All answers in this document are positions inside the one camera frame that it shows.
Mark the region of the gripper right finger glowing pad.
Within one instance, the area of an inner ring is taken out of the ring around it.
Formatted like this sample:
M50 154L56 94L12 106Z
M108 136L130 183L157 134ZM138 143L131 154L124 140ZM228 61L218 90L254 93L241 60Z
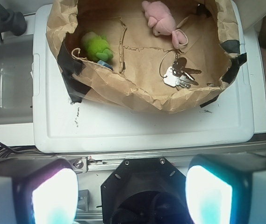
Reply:
M266 224L266 153L194 156L186 200L196 224Z

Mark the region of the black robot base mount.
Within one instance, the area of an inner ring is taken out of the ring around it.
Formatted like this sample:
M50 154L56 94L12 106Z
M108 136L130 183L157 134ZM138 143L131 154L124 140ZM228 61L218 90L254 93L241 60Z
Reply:
M123 161L101 185L105 224L191 224L186 177L157 159Z

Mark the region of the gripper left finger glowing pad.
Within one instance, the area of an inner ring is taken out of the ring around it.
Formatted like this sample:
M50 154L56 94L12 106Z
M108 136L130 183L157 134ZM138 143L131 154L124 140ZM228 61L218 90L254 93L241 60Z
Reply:
M0 159L0 224L71 224L78 196L65 159Z

